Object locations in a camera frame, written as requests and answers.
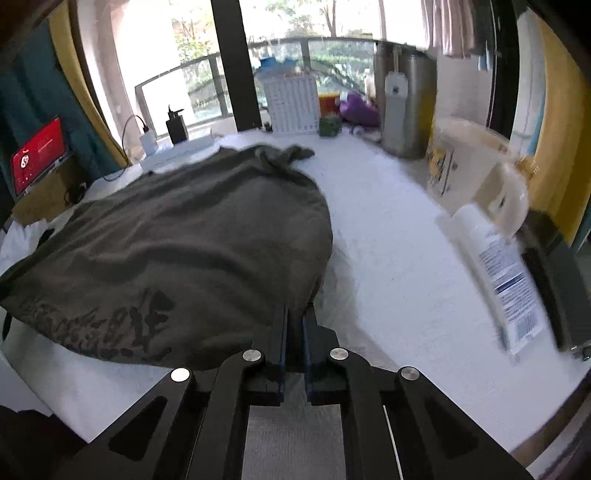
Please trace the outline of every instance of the bottle label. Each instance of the bottle label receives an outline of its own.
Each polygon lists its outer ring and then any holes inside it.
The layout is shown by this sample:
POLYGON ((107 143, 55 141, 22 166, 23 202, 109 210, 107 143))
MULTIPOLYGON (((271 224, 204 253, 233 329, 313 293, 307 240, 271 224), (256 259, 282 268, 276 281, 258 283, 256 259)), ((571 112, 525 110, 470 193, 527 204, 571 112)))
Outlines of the bottle label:
POLYGON ((517 353, 543 330, 543 323, 538 317, 535 287, 517 244, 509 243, 495 231, 491 234, 496 239, 479 257, 505 312, 507 347, 517 353))

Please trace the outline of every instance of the yellow curtain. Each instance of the yellow curtain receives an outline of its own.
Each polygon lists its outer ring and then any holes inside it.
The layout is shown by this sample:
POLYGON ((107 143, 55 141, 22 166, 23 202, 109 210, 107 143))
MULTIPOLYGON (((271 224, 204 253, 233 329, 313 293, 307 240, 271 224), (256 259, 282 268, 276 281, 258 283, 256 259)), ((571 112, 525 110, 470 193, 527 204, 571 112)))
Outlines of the yellow curtain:
POLYGON ((546 96, 530 204, 548 212, 570 245, 591 194, 591 89, 552 29, 539 22, 546 96))
POLYGON ((49 28, 53 46, 56 49, 57 59, 80 106, 86 113, 98 136, 100 136, 107 146, 113 159, 120 167, 125 167, 127 165, 125 153, 113 139, 109 128, 103 122, 99 111, 96 109, 96 105, 92 101, 84 75, 82 74, 80 61, 78 61, 78 55, 74 47, 74 39, 72 38, 70 9, 67 0, 62 2, 50 15, 49 28))

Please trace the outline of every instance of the pink cloth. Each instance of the pink cloth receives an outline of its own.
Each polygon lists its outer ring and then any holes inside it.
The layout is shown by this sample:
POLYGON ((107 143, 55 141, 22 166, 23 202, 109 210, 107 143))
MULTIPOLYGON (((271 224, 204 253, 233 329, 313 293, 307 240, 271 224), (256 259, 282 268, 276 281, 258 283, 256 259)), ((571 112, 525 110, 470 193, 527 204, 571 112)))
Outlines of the pink cloth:
POLYGON ((429 48, 465 58, 475 46, 472 0, 421 0, 429 48))

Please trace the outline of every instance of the red screen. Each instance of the red screen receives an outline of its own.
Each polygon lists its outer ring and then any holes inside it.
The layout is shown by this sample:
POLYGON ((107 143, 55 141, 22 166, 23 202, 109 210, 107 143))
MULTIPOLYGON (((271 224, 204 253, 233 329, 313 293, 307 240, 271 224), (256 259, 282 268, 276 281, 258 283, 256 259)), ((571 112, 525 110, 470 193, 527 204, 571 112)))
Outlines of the red screen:
POLYGON ((39 130, 12 156, 14 190, 20 195, 53 162, 66 153, 59 118, 39 130))

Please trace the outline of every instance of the gray cloth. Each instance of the gray cloth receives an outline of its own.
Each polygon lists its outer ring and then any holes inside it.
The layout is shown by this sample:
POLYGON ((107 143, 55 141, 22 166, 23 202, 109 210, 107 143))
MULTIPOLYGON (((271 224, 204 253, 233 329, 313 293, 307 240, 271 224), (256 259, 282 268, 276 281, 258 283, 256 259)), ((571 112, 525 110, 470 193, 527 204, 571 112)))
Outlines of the gray cloth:
POLYGON ((222 149, 81 205, 0 277, 1 305, 49 339, 125 363, 206 369, 277 306, 301 316, 332 248, 326 201, 291 147, 222 149))

